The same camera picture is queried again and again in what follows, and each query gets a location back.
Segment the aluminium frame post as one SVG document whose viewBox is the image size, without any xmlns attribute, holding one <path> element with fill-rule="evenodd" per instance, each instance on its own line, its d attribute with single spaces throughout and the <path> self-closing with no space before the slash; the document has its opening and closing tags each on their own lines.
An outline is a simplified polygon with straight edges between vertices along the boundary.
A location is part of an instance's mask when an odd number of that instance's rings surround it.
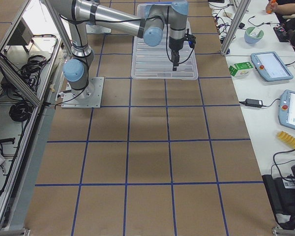
<svg viewBox="0 0 295 236">
<path fill-rule="evenodd" d="M 221 55 L 225 56 L 227 54 L 229 46 L 233 41 L 233 38 L 236 34 L 239 24 L 241 23 L 242 18 L 244 16 L 249 4 L 250 4 L 250 1 L 251 0 L 241 0 L 240 1 L 239 7 L 237 8 L 234 18 L 231 22 L 231 26 L 230 26 L 228 33 L 222 43 L 221 50 L 220 50 Z"/>
</svg>

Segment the green white carton box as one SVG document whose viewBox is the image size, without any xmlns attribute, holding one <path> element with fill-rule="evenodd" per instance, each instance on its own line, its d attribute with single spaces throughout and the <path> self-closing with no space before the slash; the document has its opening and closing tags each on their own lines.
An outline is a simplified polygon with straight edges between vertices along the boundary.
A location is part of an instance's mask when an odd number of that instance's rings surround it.
<svg viewBox="0 0 295 236">
<path fill-rule="evenodd" d="M 247 62 L 234 63 L 229 66 L 230 75 L 233 77 L 246 76 L 253 70 L 253 65 Z"/>
</svg>

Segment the upper teach pendant tablet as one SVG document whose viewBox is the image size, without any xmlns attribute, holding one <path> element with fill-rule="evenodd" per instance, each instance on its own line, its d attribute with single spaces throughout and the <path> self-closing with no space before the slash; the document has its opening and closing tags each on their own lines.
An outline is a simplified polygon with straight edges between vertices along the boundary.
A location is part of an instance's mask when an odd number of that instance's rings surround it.
<svg viewBox="0 0 295 236">
<path fill-rule="evenodd" d="M 252 53 L 251 61 L 266 82 L 291 80 L 294 76 L 276 52 Z"/>
</svg>

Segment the black device on desk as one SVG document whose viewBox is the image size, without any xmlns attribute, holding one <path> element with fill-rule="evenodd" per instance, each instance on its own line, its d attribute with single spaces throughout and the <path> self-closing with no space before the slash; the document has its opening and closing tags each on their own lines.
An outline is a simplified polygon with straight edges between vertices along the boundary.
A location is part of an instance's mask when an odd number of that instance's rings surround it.
<svg viewBox="0 0 295 236">
<path fill-rule="evenodd" d="M 284 230 L 295 229 L 295 165 L 291 170 L 287 177 L 262 176 L 275 221 Z"/>
</svg>

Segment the lower teach pendant tablet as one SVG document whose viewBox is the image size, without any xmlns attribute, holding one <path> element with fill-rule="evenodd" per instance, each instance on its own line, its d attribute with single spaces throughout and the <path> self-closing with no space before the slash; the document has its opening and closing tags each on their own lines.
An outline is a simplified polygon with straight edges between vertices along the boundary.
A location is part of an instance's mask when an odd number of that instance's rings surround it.
<svg viewBox="0 0 295 236">
<path fill-rule="evenodd" d="M 285 90 L 280 96 L 279 123 L 295 130 L 295 91 Z"/>
</svg>

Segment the pale green bowl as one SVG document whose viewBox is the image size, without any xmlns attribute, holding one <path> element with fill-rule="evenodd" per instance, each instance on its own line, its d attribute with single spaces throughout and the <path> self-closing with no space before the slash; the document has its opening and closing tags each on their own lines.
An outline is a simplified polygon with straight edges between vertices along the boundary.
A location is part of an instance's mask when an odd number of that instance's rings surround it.
<svg viewBox="0 0 295 236">
<path fill-rule="evenodd" d="M 264 31 L 258 27 L 248 27 L 244 33 L 244 40 L 248 44 L 259 42 L 264 36 Z"/>
</svg>

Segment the grey control box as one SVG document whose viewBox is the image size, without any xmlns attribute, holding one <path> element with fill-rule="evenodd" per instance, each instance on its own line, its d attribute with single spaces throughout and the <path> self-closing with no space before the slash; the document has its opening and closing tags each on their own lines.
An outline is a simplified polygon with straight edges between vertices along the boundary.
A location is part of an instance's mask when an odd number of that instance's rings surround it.
<svg viewBox="0 0 295 236">
<path fill-rule="evenodd" d="M 33 33 L 28 27 L 27 23 L 23 18 L 19 21 L 16 29 L 14 30 L 10 40 L 8 41 L 8 46 L 22 46 L 25 52 L 29 52 L 26 46 L 32 42 Z"/>
</svg>

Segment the clear plastic box lid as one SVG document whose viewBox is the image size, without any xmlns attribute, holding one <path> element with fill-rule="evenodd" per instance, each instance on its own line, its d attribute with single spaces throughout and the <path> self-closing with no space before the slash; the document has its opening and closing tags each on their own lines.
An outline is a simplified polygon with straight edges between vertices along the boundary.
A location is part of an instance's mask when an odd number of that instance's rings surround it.
<svg viewBox="0 0 295 236">
<path fill-rule="evenodd" d="M 196 57 L 189 43 L 184 42 L 183 48 L 179 51 L 179 61 L 183 63 L 176 71 L 173 71 L 173 65 L 168 59 L 171 55 L 168 44 L 169 34 L 166 29 L 160 44 L 155 47 L 148 46 L 143 39 L 135 37 L 131 77 L 133 79 L 197 79 Z"/>
</svg>

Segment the teach pendant tablet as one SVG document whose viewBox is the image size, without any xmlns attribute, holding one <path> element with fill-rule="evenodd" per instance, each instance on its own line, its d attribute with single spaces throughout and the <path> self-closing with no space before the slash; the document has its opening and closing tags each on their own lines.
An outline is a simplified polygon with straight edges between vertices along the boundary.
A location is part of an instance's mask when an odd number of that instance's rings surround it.
<svg viewBox="0 0 295 236">
<path fill-rule="evenodd" d="M 295 130 L 295 91 L 285 90 L 280 96 L 279 123 Z"/>
<path fill-rule="evenodd" d="M 276 52 L 252 53 L 251 61 L 266 82 L 291 80 L 294 76 Z"/>
</svg>

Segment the yellow corrugated toy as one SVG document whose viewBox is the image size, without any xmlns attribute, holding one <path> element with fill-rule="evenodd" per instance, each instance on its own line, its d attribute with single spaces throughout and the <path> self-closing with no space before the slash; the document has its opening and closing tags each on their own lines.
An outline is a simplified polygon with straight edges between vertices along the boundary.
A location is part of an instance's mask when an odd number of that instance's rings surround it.
<svg viewBox="0 0 295 236">
<path fill-rule="evenodd" d="M 295 137 L 287 132 L 280 131 L 277 133 L 277 138 L 286 143 L 289 147 L 295 149 Z"/>
</svg>

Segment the black power adapter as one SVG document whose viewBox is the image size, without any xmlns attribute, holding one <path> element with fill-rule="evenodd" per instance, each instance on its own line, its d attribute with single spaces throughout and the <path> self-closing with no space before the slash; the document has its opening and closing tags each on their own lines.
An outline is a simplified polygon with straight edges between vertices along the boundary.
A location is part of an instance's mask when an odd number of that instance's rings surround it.
<svg viewBox="0 0 295 236">
<path fill-rule="evenodd" d="M 248 107 L 255 107 L 255 108 L 263 107 L 263 102 L 258 99 L 246 98 L 244 101 L 240 101 L 239 103 L 241 105 L 248 106 Z"/>
</svg>

